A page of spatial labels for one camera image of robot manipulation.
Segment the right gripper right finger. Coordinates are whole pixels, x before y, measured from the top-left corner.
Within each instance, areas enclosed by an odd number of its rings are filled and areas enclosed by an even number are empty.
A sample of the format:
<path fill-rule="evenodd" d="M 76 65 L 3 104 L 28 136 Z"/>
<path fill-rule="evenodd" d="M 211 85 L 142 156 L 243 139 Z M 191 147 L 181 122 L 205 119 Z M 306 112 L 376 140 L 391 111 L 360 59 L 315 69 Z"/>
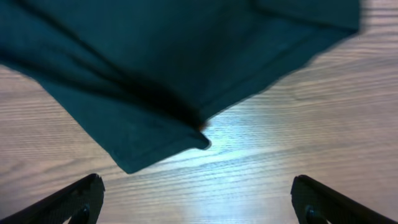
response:
<path fill-rule="evenodd" d="M 294 178 L 290 194 L 300 224 L 397 224 L 307 175 Z"/>

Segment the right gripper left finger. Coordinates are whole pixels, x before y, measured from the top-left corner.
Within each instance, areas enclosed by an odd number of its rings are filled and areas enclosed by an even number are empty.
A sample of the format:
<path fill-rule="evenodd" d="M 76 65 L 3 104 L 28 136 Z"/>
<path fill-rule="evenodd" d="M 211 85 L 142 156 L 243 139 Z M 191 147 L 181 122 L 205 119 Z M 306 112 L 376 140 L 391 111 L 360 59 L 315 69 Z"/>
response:
<path fill-rule="evenodd" d="M 31 206 L 1 220 L 1 224 L 96 224 L 105 187 L 90 174 Z"/>

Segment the black t-shirt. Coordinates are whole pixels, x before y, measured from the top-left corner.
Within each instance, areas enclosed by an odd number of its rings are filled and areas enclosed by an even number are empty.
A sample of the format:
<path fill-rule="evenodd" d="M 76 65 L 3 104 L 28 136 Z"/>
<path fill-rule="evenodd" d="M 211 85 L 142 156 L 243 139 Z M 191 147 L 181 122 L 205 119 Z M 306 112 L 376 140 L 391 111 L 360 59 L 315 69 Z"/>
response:
<path fill-rule="evenodd" d="M 358 0 L 1 2 L 1 63 L 128 174 L 210 142 L 215 114 L 359 31 Z"/>

